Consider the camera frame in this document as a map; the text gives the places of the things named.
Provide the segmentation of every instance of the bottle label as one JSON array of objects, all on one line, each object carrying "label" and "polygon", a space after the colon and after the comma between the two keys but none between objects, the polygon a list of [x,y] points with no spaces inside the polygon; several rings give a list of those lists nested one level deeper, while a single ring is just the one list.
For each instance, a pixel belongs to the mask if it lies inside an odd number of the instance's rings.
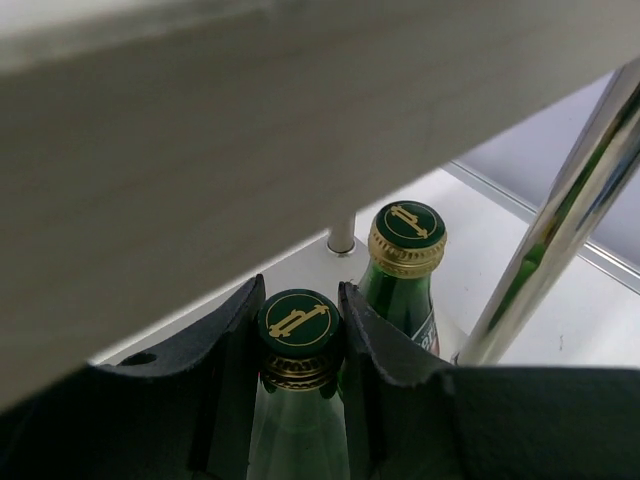
[{"label": "bottle label", "polygon": [[440,354],[438,331],[436,330],[436,321],[433,310],[431,310],[431,313],[418,331],[414,333],[413,337],[411,337],[411,340],[420,345],[427,352],[434,355]]}]

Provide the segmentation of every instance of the bottle cap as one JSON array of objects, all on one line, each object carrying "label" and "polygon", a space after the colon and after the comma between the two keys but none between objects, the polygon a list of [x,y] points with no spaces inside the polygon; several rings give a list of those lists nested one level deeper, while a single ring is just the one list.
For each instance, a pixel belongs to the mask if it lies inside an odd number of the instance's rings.
[{"label": "bottle cap", "polygon": [[369,234],[369,254],[389,275],[419,278],[433,272],[444,255],[447,230],[431,207],[401,200],[378,212]]},{"label": "bottle cap", "polygon": [[342,363],[342,320],[333,302],[313,290],[285,290],[258,313],[261,376],[289,390],[331,382]]}]

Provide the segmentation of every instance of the metal post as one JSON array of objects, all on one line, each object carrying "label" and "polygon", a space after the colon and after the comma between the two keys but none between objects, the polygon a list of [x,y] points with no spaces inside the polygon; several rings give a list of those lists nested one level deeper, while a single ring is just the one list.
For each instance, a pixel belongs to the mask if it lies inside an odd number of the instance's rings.
[{"label": "metal post", "polygon": [[346,220],[335,224],[329,233],[327,247],[337,255],[348,255],[356,246],[354,231],[356,217],[351,216]]},{"label": "metal post", "polygon": [[640,59],[618,70],[457,358],[496,363],[640,163]]}]

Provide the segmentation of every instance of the printed logo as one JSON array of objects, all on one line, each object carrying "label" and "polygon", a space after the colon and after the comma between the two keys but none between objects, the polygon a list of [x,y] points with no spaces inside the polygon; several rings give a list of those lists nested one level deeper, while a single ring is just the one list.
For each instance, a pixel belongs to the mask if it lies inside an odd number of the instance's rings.
[{"label": "printed logo", "polygon": [[320,296],[291,293],[278,298],[267,310],[265,334],[289,347],[305,347],[321,341],[337,318]]},{"label": "printed logo", "polygon": [[429,237],[429,233],[427,232],[427,229],[420,227],[420,224],[418,223],[418,216],[416,214],[408,212],[407,210],[405,210],[399,205],[394,205],[393,207],[390,208],[390,210],[391,210],[391,215],[399,218],[404,223],[412,227],[416,231],[416,234],[418,235],[418,237],[420,238]]},{"label": "printed logo", "polygon": [[291,310],[291,313],[274,325],[269,325],[269,335],[273,338],[289,337],[291,332],[312,319],[316,315],[324,315],[329,312],[326,305],[316,305],[310,312]]}]

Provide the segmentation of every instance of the white surface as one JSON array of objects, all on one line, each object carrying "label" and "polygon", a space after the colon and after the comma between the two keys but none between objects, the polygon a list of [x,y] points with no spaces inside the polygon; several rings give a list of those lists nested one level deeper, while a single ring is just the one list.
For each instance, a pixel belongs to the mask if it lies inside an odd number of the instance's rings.
[{"label": "white surface", "polygon": [[[459,160],[538,207],[611,75],[462,155]],[[631,180],[591,240],[640,267],[640,175]]]},{"label": "white surface", "polygon": [[[438,308],[470,333],[527,225],[448,173],[438,170],[359,212],[366,238],[384,203],[406,198],[433,206],[449,232],[434,273]],[[501,363],[640,366],[640,297],[576,257]]]},{"label": "white surface", "polygon": [[[449,359],[461,346],[464,334],[471,332],[527,225],[460,180],[438,170],[358,212],[356,237],[366,244],[378,209],[401,198],[433,206],[447,225],[449,242],[444,260],[433,275],[432,288],[441,354],[442,358]],[[365,247],[359,243],[352,257],[339,259],[327,252],[324,238],[317,238],[298,245],[251,274],[264,271],[267,286],[271,289],[268,293],[305,286],[315,288],[336,301],[337,282],[358,281],[363,273],[367,262]],[[270,267],[276,260],[281,262]],[[213,292],[206,302],[198,302],[195,310],[192,305],[161,322],[159,333],[142,343],[132,345],[158,330],[158,326],[126,342],[127,348],[115,356],[115,351],[122,349],[123,345],[101,354],[96,360],[111,356],[110,362],[120,361],[166,338],[213,310],[228,293],[215,297],[230,286]],[[576,257],[501,363],[638,367],[638,312],[640,296]],[[177,323],[166,326],[178,318]]]}]

